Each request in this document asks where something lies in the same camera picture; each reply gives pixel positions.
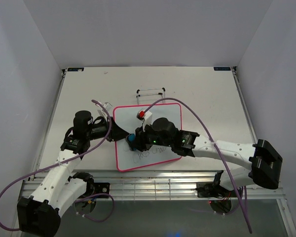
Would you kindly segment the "blue bone-shaped eraser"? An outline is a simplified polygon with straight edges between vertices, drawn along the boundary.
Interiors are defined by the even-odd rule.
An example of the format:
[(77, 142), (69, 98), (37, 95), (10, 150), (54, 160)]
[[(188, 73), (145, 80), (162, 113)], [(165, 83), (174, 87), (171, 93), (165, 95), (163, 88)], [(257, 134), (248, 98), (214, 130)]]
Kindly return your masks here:
[(129, 148), (130, 148), (131, 151), (136, 151), (137, 150), (138, 141), (137, 141), (136, 135), (134, 133), (129, 134), (126, 137), (126, 142), (128, 143)]

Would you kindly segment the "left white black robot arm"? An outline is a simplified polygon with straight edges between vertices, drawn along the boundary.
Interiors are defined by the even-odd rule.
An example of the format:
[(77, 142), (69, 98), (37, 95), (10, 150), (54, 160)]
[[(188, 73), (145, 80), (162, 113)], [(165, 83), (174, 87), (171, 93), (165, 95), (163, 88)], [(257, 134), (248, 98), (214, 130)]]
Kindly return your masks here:
[(61, 217), (78, 198), (95, 193), (91, 174), (78, 172), (72, 175), (81, 162), (90, 142), (97, 139), (119, 141), (128, 136), (111, 117), (93, 118), (89, 111), (79, 111), (73, 126), (66, 132), (55, 167), (50, 169), (37, 189), (17, 203), (19, 228), (39, 237), (53, 237)]

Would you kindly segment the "pink framed whiteboard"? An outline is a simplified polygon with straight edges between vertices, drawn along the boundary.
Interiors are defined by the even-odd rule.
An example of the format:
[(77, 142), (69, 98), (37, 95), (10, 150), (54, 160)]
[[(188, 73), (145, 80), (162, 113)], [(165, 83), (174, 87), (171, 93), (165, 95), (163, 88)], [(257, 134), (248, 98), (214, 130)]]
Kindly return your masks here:
[[(113, 110), (113, 119), (120, 128), (131, 134), (142, 125), (136, 118), (137, 113), (146, 108), (148, 105), (118, 106)], [(157, 104), (149, 111), (152, 112), (152, 120), (167, 118), (176, 128), (182, 129), (182, 108), (178, 103)], [(116, 168), (120, 172), (177, 161), (181, 158), (169, 147), (164, 146), (154, 145), (145, 152), (131, 151), (126, 139), (115, 142), (115, 156)]]

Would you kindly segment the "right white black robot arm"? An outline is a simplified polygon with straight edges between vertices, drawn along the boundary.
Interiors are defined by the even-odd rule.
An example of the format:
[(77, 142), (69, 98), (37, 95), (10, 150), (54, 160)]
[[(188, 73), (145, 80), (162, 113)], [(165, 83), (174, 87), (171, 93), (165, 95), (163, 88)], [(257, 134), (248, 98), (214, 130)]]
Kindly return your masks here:
[(196, 132), (179, 130), (166, 118), (142, 125), (127, 138), (131, 150), (148, 151), (153, 145), (171, 148), (181, 157), (212, 158), (223, 164), (236, 164), (234, 170), (219, 172), (213, 182), (214, 193), (225, 196), (235, 186), (256, 184), (275, 190), (279, 187), (283, 159), (266, 140), (255, 144), (211, 141)]

